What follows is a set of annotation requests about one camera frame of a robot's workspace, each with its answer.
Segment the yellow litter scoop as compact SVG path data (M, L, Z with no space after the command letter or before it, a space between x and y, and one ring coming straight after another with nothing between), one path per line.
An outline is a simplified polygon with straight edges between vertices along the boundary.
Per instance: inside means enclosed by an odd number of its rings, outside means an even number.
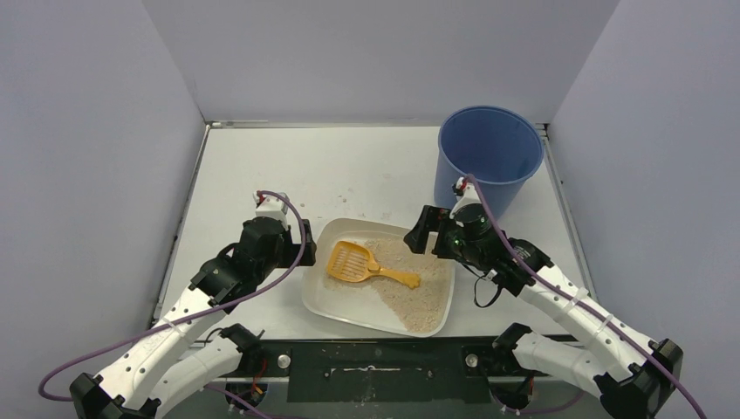
M410 289L421 285L419 274L384 267L369 249L348 241L338 241L334 245L328 258L326 272L332 278L353 284L370 278L385 277Z

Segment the white litter box tray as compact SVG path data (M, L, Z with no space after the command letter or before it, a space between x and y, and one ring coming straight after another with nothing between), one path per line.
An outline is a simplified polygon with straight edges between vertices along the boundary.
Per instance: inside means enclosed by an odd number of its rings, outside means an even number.
M363 243L366 240L390 237L403 237L408 231L402 227L367 220L338 218L329 222L317 240L316 264L304 273L302 300L305 307L317 315L335 319L356 326L363 326L387 333L413 337L429 337L438 333L449 313L455 283L455 264L453 286L448 310L442 324L432 333L411 333L404 329L395 313L390 310L373 289L333 290L327 283L326 265L329 255L338 241Z

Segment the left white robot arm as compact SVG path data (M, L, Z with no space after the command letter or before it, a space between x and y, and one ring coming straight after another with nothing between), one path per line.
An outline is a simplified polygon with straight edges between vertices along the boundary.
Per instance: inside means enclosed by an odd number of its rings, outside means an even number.
M291 239L284 216L258 216L243 223L238 242L205 262L155 326L115 362L96 374L82 373L70 386L79 418L160 418L215 378L260 358L259 335L240 324L223 328L215 340L186 356L190 346L236 308L236 301L261 290L276 269L285 273L316 262L309 220Z

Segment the blue plastic bucket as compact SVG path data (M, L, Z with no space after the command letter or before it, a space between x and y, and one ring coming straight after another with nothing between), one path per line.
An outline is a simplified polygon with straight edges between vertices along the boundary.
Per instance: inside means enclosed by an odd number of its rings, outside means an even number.
M496 106L470 106L452 113L440 126L437 141L435 205L452 208L453 185L472 174L497 218L537 173L545 154L540 135L528 120Z

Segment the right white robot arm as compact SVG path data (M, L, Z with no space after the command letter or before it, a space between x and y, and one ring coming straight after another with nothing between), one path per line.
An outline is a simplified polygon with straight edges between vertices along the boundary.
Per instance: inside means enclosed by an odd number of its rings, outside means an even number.
M613 418L656 417L682 367L683 351L672 340L654 340L620 322L537 246L496 231L479 203L456 213L427 205L403 241L411 252L424 254L432 232L432 254L492 272L499 291L536 307L579 343L572 347L513 323L492 344L504 367L580 388Z

